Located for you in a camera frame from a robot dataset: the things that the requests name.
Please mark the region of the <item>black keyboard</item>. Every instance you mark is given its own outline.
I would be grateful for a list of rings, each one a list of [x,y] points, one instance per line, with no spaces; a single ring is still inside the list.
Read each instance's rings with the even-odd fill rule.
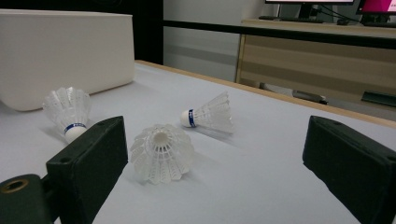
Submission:
[[[291,18],[291,17],[276,17],[276,16],[260,16],[259,20],[264,21],[291,21],[291,22],[308,22],[308,23],[324,23],[322,20],[310,18]]]
[[[362,25],[368,26],[368,27],[396,28],[396,22],[374,22],[374,21],[368,21],[368,22],[362,23]]]

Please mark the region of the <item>light wooden desk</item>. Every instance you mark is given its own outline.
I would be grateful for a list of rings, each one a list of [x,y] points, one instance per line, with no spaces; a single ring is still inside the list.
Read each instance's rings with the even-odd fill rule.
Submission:
[[[242,26],[390,37],[396,28],[244,20]],[[236,81],[262,83],[396,111],[396,49],[241,35]]]

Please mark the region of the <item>white table cover sheet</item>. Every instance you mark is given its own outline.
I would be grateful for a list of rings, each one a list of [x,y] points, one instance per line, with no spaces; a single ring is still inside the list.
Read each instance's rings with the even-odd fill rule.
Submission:
[[[134,139],[155,124],[227,92],[233,133],[189,135],[190,171],[168,184],[127,166],[94,224],[358,224],[303,164],[308,121],[333,119],[396,150],[396,122],[139,62],[134,81],[92,97],[91,120],[121,116]]]

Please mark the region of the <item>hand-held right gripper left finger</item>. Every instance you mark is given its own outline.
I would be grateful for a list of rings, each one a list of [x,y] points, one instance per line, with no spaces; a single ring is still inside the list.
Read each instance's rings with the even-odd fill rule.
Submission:
[[[128,162],[122,116],[97,122],[46,162],[62,224],[92,224]]]

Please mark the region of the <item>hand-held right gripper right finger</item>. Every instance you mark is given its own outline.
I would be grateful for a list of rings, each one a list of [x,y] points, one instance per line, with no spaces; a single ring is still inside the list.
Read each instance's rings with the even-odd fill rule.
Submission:
[[[304,166],[361,224],[396,218],[396,151],[332,119],[309,119]]]

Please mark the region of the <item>white plastic shuttlecock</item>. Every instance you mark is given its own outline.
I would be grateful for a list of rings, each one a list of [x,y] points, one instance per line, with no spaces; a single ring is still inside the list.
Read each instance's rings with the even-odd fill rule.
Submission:
[[[130,153],[139,177],[157,185],[179,180],[190,170],[194,147],[183,130],[171,124],[156,124],[134,139]]]
[[[216,132],[233,133],[228,92],[221,93],[198,108],[183,111],[180,123],[187,128],[203,127]]]
[[[88,93],[69,87],[51,91],[42,107],[70,144],[87,131],[91,105]]]

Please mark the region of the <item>pink screen computer monitor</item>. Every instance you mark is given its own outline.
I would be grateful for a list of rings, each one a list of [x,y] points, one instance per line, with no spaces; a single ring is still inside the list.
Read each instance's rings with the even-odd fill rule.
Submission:
[[[361,23],[387,22],[396,16],[396,0],[360,0],[357,14],[361,15]]]

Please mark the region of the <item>white plastic storage bin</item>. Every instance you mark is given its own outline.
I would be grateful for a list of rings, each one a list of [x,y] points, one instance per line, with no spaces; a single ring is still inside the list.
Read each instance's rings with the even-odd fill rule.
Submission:
[[[94,93],[134,80],[131,15],[0,8],[0,102],[41,107],[50,91]]]

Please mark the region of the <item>white cabinet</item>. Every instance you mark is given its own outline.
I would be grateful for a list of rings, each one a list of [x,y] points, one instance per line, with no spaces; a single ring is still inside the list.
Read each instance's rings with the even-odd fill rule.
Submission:
[[[209,77],[234,81],[239,35],[165,27],[163,64]]]

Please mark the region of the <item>black metal frame bar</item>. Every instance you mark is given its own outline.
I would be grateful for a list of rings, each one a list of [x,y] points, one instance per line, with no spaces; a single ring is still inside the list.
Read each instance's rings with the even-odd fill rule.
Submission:
[[[378,49],[396,49],[396,39],[390,37],[372,37],[360,35],[323,34],[304,31],[280,30],[275,28],[259,28],[241,25],[226,25],[214,23],[202,23],[191,21],[163,21],[163,26],[210,32],[256,35],[274,38],[348,45]]]

